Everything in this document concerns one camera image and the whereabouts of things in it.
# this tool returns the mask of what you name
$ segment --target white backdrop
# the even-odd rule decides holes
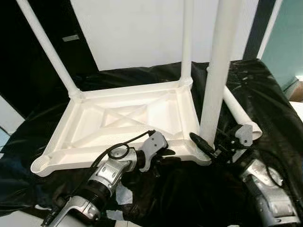
[[[183,0],[71,0],[99,70],[181,61]],[[193,61],[209,61],[218,0],[195,0]],[[232,60],[242,59],[258,0],[243,0]]]

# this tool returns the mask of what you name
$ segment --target white plastic stand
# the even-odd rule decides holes
[[[184,0],[180,81],[88,92],[81,92],[73,83],[28,1],[17,2],[71,98],[43,155],[32,163],[33,173],[47,176],[59,169],[89,167],[106,148],[147,130],[157,130],[165,136],[169,148],[176,152],[171,156],[192,160],[199,165],[210,164],[209,157],[189,137],[190,132],[199,133],[200,129],[190,93],[193,0]],[[226,45],[232,43],[231,33],[235,31],[240,9],[237,4],[240,3],[241,0],[219,1],[209,75],[214,78],[207,79],[201,121],[205,138],[211,138],[216,130],[220,109],[211,108],[218,105],[212,103],[214,99],[211,97],[218,93],[215,101],[220,102],[221,106],[231,52]],[[230,32],[225,28],[224,20],[230,26]],[[222,81],[215,86],[218,79]],[[211,124],[207,126],[205,122],[208,117]],[[139,148],[145,139],[140,138],[130,146]]]

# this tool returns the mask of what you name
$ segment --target black cable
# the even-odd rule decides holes
[[[145,133],[139,135],[139,136],[136,136],[126,142],[123,142],[123,143],[118,143],[118,144],[115,144],[113,146],[111,146],[110,148],[106,149],[102,154],[100,154],[96,160],[91,164],[91,166],[89,167],[89,170],[86,174],[86,176],[83,178],[83,180],[81,181],[81,183],[73,190],[71,196],[75,195],[75,192],[83,185],[85,184],[90,176],[93,174],[93,171],[95,171],[95,168],[99,165],[100,161],[105,157],[105,155],[107,154],[110,158],[113,158],[113,159],[121,159],[121,158],[124,158],[128,153],[129,153],[129,146],[127,145],[128,143],[130,142],[133,142],[143,136],[145,136],[146,134],[149,134],[149,136],[151,136],[152,134],[155,133],[155,130],[152,130],[152,131],[146,131]],[[124,155],[120,156],[120,157],[113,157],[112,155],[110,155],[110,152],[113,150],[113,149],[116,149],[116,148],[119,148],[121,146],[126,146],[127,147],[127,151]]]
[[[275,186],[277,186],[277,187],[279,187],[279,188],[283,188],[283,186],[282,186],[282,185],[279,185],[279,184],[274,180],[274,178],[272,177],[268,165],[265,165],[265,169],[266,169],[266,173],[267,173],[268,177],[270,178],[271,182],[274,183]]]
[[[297,199],[297,203],[298,205],[301,207],[301,209],[303,209],[303,198],[302,196],[300,195],[300,190],[297,189],[296,185],[294,185],[294,179],[293,179],[293,176],[292,174],[290,174],[287,170],[287,165],[283,163],[282,159],[280,159],[276,154],[274,154],[273,152],[271,152],[270,150],[266,150],[266,149],[262,149],[262,148],[253,148],[253,149],[257,149],[257,150],[260,150],[260,151],[264,151],[266,152],[267,154],[269,154],[271,157],[275,158],[279,165],[281,166],[282,168],[282,171],[283,171],[283,178],[285,179],[286,181],[286,184],[288,186],[288,189],[290,191],[290,193],[292,194],[292,196],[294,198]]]
[[[128,153],[129,153],[129,150],[130,150],[130,147],[127,145],[128,143],[130,142],[133,142],[143,136],[145,136],[146,134],[148,134],[149,136],[151,136],[152,134],[155,133],[155,130],[152,130],[152,131],[146,131],[145,133],[139,135],[139,136],[136,136],[124,143],[118,143],[118,144],[115,144],[113,146],[111,146],[110,148],[106,149],[105,151],[103,151],[96,159],[95,161],[91,164],[91,166],[89,167],[87,173],[85,174],[85,176],[83,177],[82,181],[80,182],[80,184],[78,184],[78,186],[72,191],[71,194],[67,195],[64,197],[64,199],[67,201],[70,197],[74,196],[76,194],[76,192],[79,190],[79,188],[81,188],[84,184],[86,184],[86,182],[89,180],[90,176],[93,174],[93,171],[95,171],[95,168],[98,166],[98,164],[100,163],[100,161],[105,157],[105,155],[107,154],[109,158],[112,158],[112,159],[122,159],[124,158]],[[126,153],[123,154],[122,156],[120,157],[114,157],[110,154],[110,152],[113,150],[113,149],[116,149],[118,147],[121,147],[121,146],[126,146]],[[55,206],[52,211],[49,213],[49,215],[47,215],[47,217],[44,219],[43,223],[41,226],[47,226],[49,225],[54,217],[58,214],[58,212],[60,212],[60,208],[58,206]]]

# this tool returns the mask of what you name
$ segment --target white pole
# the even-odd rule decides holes
[[[35,33],[39,43],[41,44],[43,50],[45,51],[48,59],[52,63],[59,77],[61,78],[63,84],[68,90],[69,96],[76,96],[80,93],[80,90],[76,87],[74,82],[72,81],[68,71],[63,65],[59,55],[54,49],[51,41],[48,39],[45,31],[43,30],[41,24],[39,23],[38,18],[33,12],[31,6],[29,5],[27,0],[16,0],[18,5],[20,6],[24,16],[26,17],[30,27]]]
[[[231,91],[225,86],[224,88],[224,102],[231,111],[233,117],[238,124],[250,124],[252,126],[252,139],[256,140],[262,136],[262,130],[259,126],[251,120],[242,106],[238,103]]]
[[[193,33],[194,0],[184,0],[183,40],[180,85],[191,85],[191,49]]]
[[[200,136],[210,146],[214,145],[241,2],[219,0],[200,125]]]
[[[261,42],[261,45],[260,45],[260,48],[259,48],[259,52],[257,54],[257,58],[259,58],[259,59],[262,58],[263,53],[264,53],[265,48],[266,48],[266,45],[269,41],[271,31],[274,28],[276,18],[279,14],[279,11],[280,11],[280,8],[281,8],[281,5],[282,5],[282,1],[283,0],[276,0],[273,11],[271,12],[271,16],[270,16],[270,19],[268,21],[266,31],[264,33],[264,36],[263,36],[263,39],[262,39],[262,42]]]

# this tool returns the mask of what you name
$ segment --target black tarp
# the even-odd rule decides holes
[[[192,96],[200,119],[208,63],[192,63]],[[150,68],[106,70],[73,77],[82,91],[134,86],[178,80],[180,63]],[[302,193],[303,124],[260,60],[231,63],[227,86],[263,130],[255,143],[286,162],[292,181]],[[55,171],[47,177],[30,172],[69,101],[62,84],[25,120],[2,149],[0,159],[0,215],[39,204],[51,207],[60,194],[69,194],[79,184],[86,169]],[[236,125],[223,104],[219,128],[228,131]],[[272,156],[264,160],[279,168]],[[118,206],[114,198],[107,209],[122,209],[124,218],[143,226],[258,226],[259,219],[245,185],[228,167],[216,169],[192,162],[166,160],[147,173],[127,173],[122,183],[134,194],[132,205]]]

